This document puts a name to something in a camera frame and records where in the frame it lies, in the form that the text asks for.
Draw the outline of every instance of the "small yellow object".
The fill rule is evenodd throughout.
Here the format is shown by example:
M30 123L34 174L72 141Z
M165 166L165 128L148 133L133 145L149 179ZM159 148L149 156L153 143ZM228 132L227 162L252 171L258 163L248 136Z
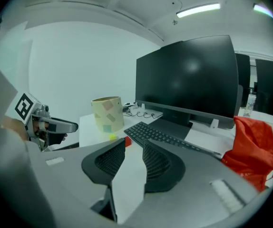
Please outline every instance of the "small yellow object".
M109 140L115 140L115 139L117 139L115 134L110 134L109 135Z

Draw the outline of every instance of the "human hand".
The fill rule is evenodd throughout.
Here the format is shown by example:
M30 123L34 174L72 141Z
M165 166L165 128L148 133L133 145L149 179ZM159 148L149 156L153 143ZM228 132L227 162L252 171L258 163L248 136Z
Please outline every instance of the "human hand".
M46 129L48 128L48 126L49 126L49 123L45 123ZM5 116L3 118L3 121L0 127L15 131L21 137L22 140L25 140L25 141L29 140L29 137L27 135L23 122L18 119ZM37 133L39 131L39 123L37 121L33 121L33 130L34 130L34 133Z

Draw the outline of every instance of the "desk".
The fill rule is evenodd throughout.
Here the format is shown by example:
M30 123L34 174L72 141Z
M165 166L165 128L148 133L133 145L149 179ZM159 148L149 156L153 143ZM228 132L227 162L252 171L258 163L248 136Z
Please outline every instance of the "desk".
M241 109L239 114L243 115L244 109ZM135 115L143 115L147 112L148 115L152 113L155 116L160 116L162 113L153 110L131 109L131 113ZM260 117L260 113L255 113L255 117ZM138 117L138 116L124 116L124 128L114 134L117 138L126 137L124 130L139 123L140 121L150 124L156 119ZM102 133L98 130L95 124L94 115L86 115L80 118L79 121L79 145L80 147L87 147L89 145L106 142L109 140L108 133ZM185 138L186 141L225 154L226 151L233 148L235 138L235 128L231 130L211 129L209 126L193 122L189 134ZM142 160L143 149L134 141L132 145L126 148L125 160L118 170L117 175L112 181L113 197L118 218L118 223L123 224L132 212L142 202L144 197L144 184L146 183L146 167Z

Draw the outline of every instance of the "red plastic bag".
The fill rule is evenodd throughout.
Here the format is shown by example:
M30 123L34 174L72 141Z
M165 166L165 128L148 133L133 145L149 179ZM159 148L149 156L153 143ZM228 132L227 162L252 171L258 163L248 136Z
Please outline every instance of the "red plastic bag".
M233 149L222 162L263 191L267 175L273 170L273 131L265 122L234 117L236 136Z

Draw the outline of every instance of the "white wall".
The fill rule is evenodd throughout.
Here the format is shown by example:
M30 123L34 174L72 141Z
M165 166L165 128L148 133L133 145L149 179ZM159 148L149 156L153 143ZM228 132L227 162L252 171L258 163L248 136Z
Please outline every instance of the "white wall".
M27 22L23 22L9 31L0 33L0 70L15 88L17 80L20 79L17 78L17 65L26 25Z
M91 114L90 101L118 95L135 100L136 59L159 46L111 26L58 22L26 30L32 39L30 93L49 105L53 117L79 123ZM62 147L78 142L70 134Z
M29 92L29 60L33 40L27 39L20 43L17 65L16 65L16 88L20 91Z

